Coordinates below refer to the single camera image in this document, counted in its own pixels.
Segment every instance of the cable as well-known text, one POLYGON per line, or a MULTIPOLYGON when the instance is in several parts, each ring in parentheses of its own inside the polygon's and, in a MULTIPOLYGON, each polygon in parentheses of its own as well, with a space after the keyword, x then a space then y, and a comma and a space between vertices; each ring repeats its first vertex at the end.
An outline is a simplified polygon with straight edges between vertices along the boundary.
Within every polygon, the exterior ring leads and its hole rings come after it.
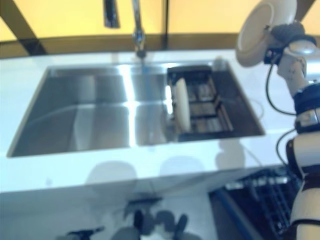
POLYGON ((288 112, 288 111, 283 111, 279 108, 277 108, 274 103, 271 101, 271 98, 270 98, 270 95, 269 95, 269 83, 270 83, 270 76, 271 76, 271 73, 272 73, 272 69, 274 68, 274 64, 272 64, 270 66, 270 69, 269 69, 269 72, 268 72, 268 75, 266 77, 266 81, 265 81, 265 95, 266 95, 266 98, 269 102, 269 104, 271 105, 271 107, 276 110, 277 112, 281 113, 281 114, 285 114, 285 115, 289 115, 289 116, 296 116, 295 113, 293 112, 288 112))
POLYGON ((276 151, 276 154, 278 155, 280 161, 283 163, 283 165, 285 166, 288 166, 287 163, 285 162, 285 160, 282 158, 282 156, 280 155, 280 151, 279 151, 279 146, 280 146, 280 143, 282 141, 282 139, 284 139, 284 137, 286 137, 287 135, 293 133, 296 129, 293 128, 289 131, 286 131, 284 134, 281 135, 281 137, 279 137, 279 139, 277 140, 276 142, 276 145, 275 145, 275 151, 276 151))

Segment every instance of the sink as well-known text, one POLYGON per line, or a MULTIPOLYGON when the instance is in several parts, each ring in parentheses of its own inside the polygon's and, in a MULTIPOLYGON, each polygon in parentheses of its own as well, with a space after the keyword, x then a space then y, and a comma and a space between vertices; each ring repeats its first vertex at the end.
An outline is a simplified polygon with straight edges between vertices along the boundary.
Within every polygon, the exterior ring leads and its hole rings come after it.
POLYGON ((222 60, 53 66, 46 70, 8 156, 261 134, 263 130, 228 63, 222 60), (176 78, 184 75, 186 80, 199 78, 190 83, 188 92, 195 84, 207 83, 201 76, 209 76, 216 94, 190 104, 195 116, 191 116, 192 131, 188 133, 180 131, 174 114, 176 78), (199 108, 207 114, 199 115, 199 108))

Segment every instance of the dish rack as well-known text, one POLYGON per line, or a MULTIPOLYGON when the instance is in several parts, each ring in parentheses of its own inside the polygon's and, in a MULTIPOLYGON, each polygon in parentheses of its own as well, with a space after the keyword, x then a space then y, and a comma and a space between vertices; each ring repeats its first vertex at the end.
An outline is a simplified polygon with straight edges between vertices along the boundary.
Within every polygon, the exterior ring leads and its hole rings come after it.
POLYGON ((275 239, 283 240, 301 183, 287 167, 281 167, 261 170, 225 187, 227 190, 247 189, 259 204, 275 239))
POLYGON ((176 109, 176 83, 185 79, 190 109, 191 131, 180 133, 183 137, 214 136, 233 131, 226 108, 216 90, 212 69, 209 66, 173 67, 168 70, 168 84, 172 94, 173 112, 176 109))

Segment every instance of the white plate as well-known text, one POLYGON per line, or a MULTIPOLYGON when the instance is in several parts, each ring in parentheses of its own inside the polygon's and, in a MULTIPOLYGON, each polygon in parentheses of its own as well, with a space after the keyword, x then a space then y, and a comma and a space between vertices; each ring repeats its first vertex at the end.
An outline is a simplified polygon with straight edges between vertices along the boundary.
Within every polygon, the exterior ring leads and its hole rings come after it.
POLYGON ((261 62, 269 44, 276 40, 264 32, 277 25, 291 24, 296 16, 297 0, 262 0, 250 13, 239 33, 236 58, 244 67, 261 62))
POLYGON ((191 130, 190 108, 187 85, 184 78, 180 78, 176 82, 176 107, 175 114, 178 124, 183 133, 191 130))

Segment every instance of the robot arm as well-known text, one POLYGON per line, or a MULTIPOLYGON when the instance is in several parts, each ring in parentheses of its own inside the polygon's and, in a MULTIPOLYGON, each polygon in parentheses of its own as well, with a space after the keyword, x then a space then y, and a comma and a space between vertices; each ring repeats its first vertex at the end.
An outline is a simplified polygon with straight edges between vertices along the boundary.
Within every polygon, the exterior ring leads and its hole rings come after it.
POLYGON ((303 179, 292 208, 294 239, 320 236, 320 49, 295 21, 296 0, 261 0, 236 43, 244 67, 276 64, 294 101, 298 135, 286 147, 289 167, 303 179))
POLYGON ((291 228, 297 240, 316 240, 320 236, 320 50, 307 40, 291 43, 283 51, 278 74, 294 100, 299 133, 287 143, 288 164, 303 178, 291 228))

